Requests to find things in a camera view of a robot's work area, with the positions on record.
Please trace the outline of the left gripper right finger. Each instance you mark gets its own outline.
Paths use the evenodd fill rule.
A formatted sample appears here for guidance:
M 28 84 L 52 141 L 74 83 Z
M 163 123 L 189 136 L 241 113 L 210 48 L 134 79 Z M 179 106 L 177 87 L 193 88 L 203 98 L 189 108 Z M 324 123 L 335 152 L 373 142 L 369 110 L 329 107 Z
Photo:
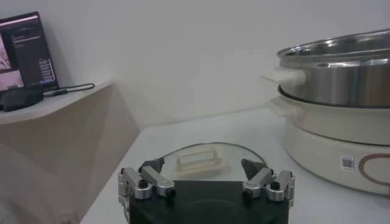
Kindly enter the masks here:
M 242 196 L 245 202 L 266 197 L 273 202 L 294 201 L 295 176 L 291 171 L 282 170 L 279 174 L 265 163 L 242 159 L 247 181 L 243 182 Z

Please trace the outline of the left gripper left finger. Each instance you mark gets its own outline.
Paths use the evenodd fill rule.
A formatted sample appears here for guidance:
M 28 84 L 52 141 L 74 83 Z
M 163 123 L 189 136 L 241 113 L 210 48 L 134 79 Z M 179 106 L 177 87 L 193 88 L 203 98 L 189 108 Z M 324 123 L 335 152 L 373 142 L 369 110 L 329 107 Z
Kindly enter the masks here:
M 161 174 L 164 164 L 163 158 L 157 158 L 145 161 L 138 169 L 122 168 L 118 173 L 119 196 L 121 198 L 133 196 L 137 200 L 147 200 L 152 197 L 155 189 L 158 196 L 175 197 L 175 182 Z

